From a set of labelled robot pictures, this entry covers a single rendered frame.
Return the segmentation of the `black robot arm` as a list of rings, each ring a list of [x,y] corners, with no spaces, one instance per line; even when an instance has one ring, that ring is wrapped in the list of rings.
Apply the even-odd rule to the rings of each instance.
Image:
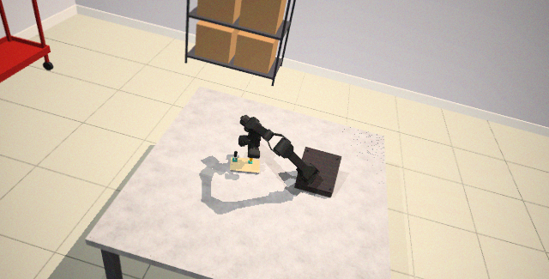
[[[249,132],[250,135],[253,137],[262,137],[266,142],[268,142],[268,146],[271,149],[271,146],[269,144],[270,139],[275,136],[282,136],[281,140],[274,146],[273,149],[271,149],[274,153],[276,153],[278,156],[283,157],[284,159],[290,160],[297,168],[296,171],[300,174],[300,178],[306,182],[307,184],[311,184],[311,182],[314,182],[314,179],[316,176],[320,173],[320,171],[313,166],[311,163],[308,163],[307,161],[302,161],[294,152],[293,152],[293,145],[291,144],[291,141],[289,141],[286,137],[284,137],[282,134],[274,133],[270,129],[264,128],[262,124],[259,123],[260,121],[255,117],[249,117],[248,115],[242,115],[239,123],[243,125],[244,130],[246,132]],[[284,139],[285,138],[285,139]],[[241,135],[238,138],[238,145],[240,147],[244,147],[245,145],[250,146],[250,136],[248,135]],[[313,183],[312,182],[312,183]]]

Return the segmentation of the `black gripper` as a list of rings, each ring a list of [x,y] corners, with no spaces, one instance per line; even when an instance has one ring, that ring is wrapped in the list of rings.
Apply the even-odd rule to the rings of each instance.
[[[260,158],[260,150],[258,147],[260,147],[260,141],[261,137],[253,137],[248,133],[248,136],[250,136],[250,146],[248,147],[248,157],[249,158]]]

